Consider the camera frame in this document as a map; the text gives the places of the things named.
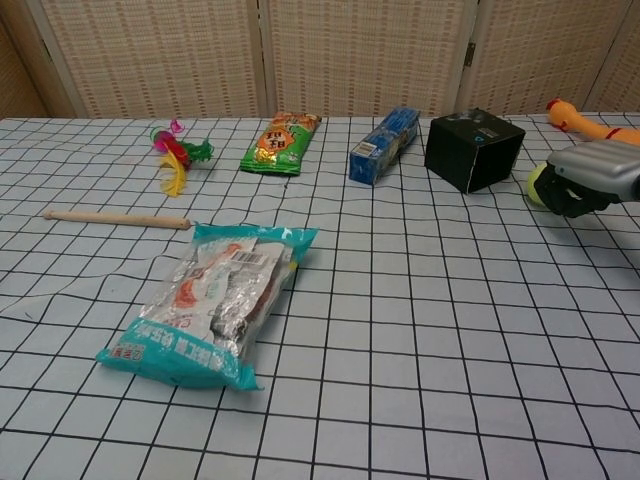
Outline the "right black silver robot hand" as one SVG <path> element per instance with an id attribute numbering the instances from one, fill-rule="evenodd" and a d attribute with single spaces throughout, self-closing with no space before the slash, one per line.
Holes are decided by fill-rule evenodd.
<path id="1" fill-rule="evenodd" d="M 577 218 L 639 199 L 639 148 L 594 140 L 551 153 L 533 183 L 553 213 Z"/>

